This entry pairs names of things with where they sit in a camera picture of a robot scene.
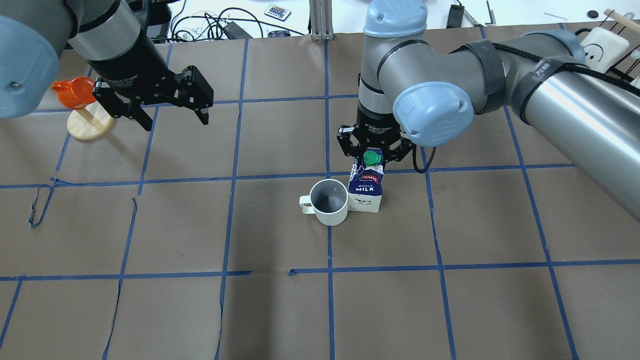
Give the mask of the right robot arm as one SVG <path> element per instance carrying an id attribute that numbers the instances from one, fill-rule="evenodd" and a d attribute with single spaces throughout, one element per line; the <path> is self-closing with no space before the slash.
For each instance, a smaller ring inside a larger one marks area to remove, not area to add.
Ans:
<path id="1" fill-rule="evenodd" d="M 638 88 L 590 69 L 578 37 L 564 29 L 438 55 L 425 40 L 427 14 L 421 0 L 368 5 L 356 122 L 337 133 L 346 157 L 377 148 L 382 162 L 399 162 L 508 106 L 639 218 Z"/>

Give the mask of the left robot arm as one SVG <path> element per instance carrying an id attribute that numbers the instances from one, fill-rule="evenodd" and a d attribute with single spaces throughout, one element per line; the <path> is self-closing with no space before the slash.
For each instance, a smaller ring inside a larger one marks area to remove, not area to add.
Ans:
<path id="1" fill-rule="evenodd" d="M 171 71 L 125 0 L 3 0 L 0 7 L 3 119 L 38 107 L 71 46 L 96 73 L 93 97 L 111 117 L 150 132 L 142 106 L 171 104 L 208 125 L 214 89 L 194 65 Z"/>

